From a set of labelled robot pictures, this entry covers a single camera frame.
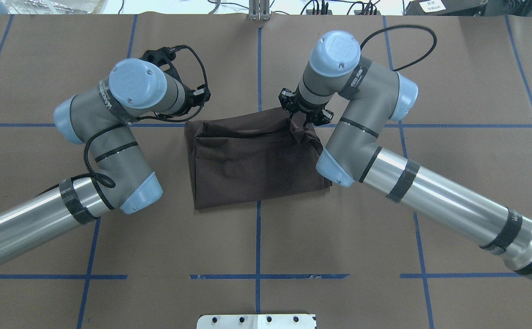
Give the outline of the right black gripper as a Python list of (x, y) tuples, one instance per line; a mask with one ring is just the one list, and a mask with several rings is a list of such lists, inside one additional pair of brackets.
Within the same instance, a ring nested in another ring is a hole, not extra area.
[(333, 119), (333, 112), (324, 109), (323, 104), (312, 104), (308, 102), (300, 93), (299, 89), (295, 92), (288, 88), (282, 88), (279, 94), (281, 107), (287, 112), (291, 112), (291, 117), (298, 112), (306, 116), (306, 125), (322, 126), (330, 124)]

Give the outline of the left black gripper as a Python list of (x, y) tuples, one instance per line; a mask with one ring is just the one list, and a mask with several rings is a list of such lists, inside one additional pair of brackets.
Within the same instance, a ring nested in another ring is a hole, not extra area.
[(193, 108), (197, 108), (190, 117), (197, 116), (202, 110), (202, 105), (210, 100), (211, 91), (207, 86), (199, 86), (197, 88), (189, 88), (183, 85), (185, 91), (184, 104), (181, 107), (181, 115), (187, 116)]

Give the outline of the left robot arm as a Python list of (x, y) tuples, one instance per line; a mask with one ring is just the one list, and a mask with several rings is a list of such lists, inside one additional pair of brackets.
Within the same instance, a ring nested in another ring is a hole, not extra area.
[(0, 214), (0, 265), (103, 214), (133, 214), (159, 200), (163, 190), (131, 127), (144, 119), (184, 122), (210, 98), (203, 83), (187, 87), (169, 59), (124, 59), (96, 87), (53, 112), (63, 137), (82, 144), (86, 173), (63, 179)]

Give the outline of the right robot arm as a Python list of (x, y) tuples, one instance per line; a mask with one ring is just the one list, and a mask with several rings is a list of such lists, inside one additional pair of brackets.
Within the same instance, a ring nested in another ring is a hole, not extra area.
[(319, 35), (294, 91), (283, 88), (281, 106), (305, 115), (305, 124), (333, 119), (326, 106), (333, 96), (348, 101), (322, 148), (316, 170), (330, 182), (359, 182), (395, 204), (433, 219), (502, 259), (510, 271), (532, 281), (532, 218), (488, 199), (409, 157), (379, 144), (388, 121), (401, 121), (414, 106), (414, 81), (374, 62), (347, 31)]

